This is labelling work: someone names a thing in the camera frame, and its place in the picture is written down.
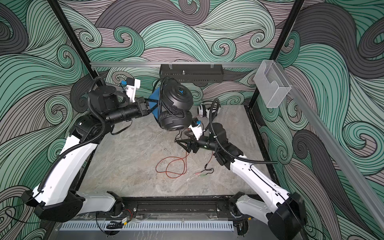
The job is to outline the black blue headphones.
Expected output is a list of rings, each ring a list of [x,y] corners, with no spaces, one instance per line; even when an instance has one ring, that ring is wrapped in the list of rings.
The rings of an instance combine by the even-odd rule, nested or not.
[[[193,121],[191,91],[177,80],[164,77],[155,81],[149,107],[159,126],[166,131],[181,131]]]

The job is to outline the white black headphones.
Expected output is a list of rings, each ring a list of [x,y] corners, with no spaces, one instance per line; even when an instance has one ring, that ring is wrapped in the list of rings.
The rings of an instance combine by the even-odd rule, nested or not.
[[[213,117],[217,116],[220,112],[221,105],[219,106],[208,106],[205,104],[200,104],[198,106],[198,115],[201,117],[209,117],[212,114]]]

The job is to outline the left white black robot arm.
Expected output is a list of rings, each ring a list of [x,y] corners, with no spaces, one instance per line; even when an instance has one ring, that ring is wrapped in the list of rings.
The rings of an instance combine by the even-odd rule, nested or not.
[[[22,194],[25,205],[34,208],[40,220],[64,223],[79,214],[105,212],[119,217],[124,210],[123,200],[115,193],[85,194],[71,185],[84,162],[91,159],[105,134],[115,124],[147,116],[148,101],[136,98],[141,86],[138,79],[123,81],[123,92],[95,78],[88,92],[89,112],[79,117],[70,130],[62,152],[33,190]]]

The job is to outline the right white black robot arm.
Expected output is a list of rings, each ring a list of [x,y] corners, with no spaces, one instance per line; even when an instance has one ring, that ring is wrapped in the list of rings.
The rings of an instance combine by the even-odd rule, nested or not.
[[[231,198],[233,217],[249,216],[268,225],[279,240],[293,240],[304,228],[307,220],[304,198],[297,192],[290,193],[264,175],[257,164],[267,161],[248,159],[244,153],[228,141],[226,131],[209,113],[209,135],[197,134],[177,143],[188,153],[199,149],[213,152],[221,166],[243,179],[261,198],[260,201],[238,193]]]

